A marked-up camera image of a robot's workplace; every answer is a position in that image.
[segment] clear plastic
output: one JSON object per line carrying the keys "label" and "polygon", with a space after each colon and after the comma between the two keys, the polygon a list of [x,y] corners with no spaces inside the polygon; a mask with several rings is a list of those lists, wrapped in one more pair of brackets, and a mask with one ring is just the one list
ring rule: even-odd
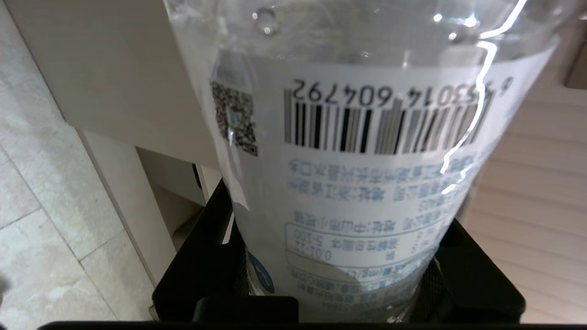
{"label": "clear plastic", "polygon": [[166,0],[252,293],[296,297],[301,321],[401,321],[574,6]]}

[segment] blue logo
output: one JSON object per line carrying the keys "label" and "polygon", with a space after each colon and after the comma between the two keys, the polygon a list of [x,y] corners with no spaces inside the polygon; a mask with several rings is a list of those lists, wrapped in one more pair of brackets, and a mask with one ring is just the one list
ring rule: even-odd
{"label": "blue logo", "polygon": [[253,268],[255,268],[255,273],[257,274],[257,278],[261,283],[261,286],[269,291],[270,293],[275,293],[275,288],[273,286],[273,280],[271,280],[271,276],[269,276],[269,272],[263,267],[261,262],[257,260],[251,253],[249,253],[249,260]]}

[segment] water droplet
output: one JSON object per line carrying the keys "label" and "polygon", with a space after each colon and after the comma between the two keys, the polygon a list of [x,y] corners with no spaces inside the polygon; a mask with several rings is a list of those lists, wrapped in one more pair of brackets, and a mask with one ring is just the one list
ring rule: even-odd
{"label": "water droplet", "polygon": [[256,21],[257,28],[265,34],[275,34],[279,28],[279,23],[275,17],[275,12],[269,8],[259,8],[253,13],[253,19]]}

